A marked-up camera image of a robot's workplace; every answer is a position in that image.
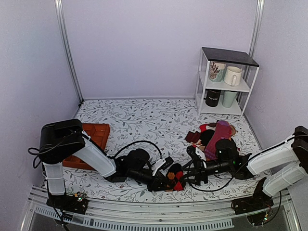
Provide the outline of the black red orange argyle sock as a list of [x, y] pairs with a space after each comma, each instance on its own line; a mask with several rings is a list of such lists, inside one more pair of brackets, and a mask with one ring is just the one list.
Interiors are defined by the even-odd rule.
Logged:
[[175, 163], [173, 164], [167, 174], [166, 174], [167, 179], [169, 180], [167, 184], [167, 189], [165, 190], [166, 192], [172, 192], [172, 191], [183, 191], [186, 182], [183, 178], [183, 171], [182, 171], [182, 165]]

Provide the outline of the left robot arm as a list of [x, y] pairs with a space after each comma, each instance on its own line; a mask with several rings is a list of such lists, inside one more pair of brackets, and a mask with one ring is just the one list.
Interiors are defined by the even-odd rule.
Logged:
[[72, 203], [66, 194], [62, 164], [70, 156], [78, 157], [109, 182], [124, 182], [130, 178], [146, 184], [150, 192], [164, 191], [171, 185], [159, 172], [166, 163], [164, 159], [151, 165], [150, 156], [143, 149], [132, 150], [125, 156], [107, 156], [83, 130], [78, 119], [44, 125], [38, 155], [45, 168], [49, 193], [61, 209], [69, 208]]

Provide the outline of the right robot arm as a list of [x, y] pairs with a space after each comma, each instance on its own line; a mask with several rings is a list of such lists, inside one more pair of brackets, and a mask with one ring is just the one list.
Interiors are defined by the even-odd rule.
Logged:
[[193, 146], [187, 148], [191, 161], [183, 166], [186, 174], [182, 180], [190, 185], [207, 182], [209, 175], [230, 172], [238, 180], [246, 180], [270, 168], [285, 165], [277, 173], [257, 183], [249, 206], [259, 210], [279, 191], [293, 185], [308, 175], [308, 130], [304, 126], [295, 128], [286, 140], [252, 156], [239, 155], [233, 140], [221, 139], [216, 142], [216, 159], [206, 161], [196, 153]]

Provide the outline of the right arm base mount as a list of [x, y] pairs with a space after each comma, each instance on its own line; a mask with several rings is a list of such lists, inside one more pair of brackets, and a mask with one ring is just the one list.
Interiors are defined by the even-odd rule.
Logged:
[[236, 215], [258, 211], [261, 209], [269, 209], [268, 212], [263, 212], [260, 215], [249, 215], [248, 221], [254, 226], [261, 226], [268, 223], [273, 215], [272, 206], [274, 205], [272, 196], [267, 196], [263, 192], [263, 184], [266, 178], [263, 178], [257, 183], [252, 196], [235, 199], [231, 203], [231, 208]]

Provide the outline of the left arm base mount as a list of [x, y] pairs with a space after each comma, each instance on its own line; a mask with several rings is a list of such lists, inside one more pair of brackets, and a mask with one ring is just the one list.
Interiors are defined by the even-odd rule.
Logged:
[[86, 194], [77, 192], [74, 195], [51, 195], [48, 193], [46, 204], [63, 211], [73, 212], [84, 215], [86, 213], [89, 201], [86, 199]]

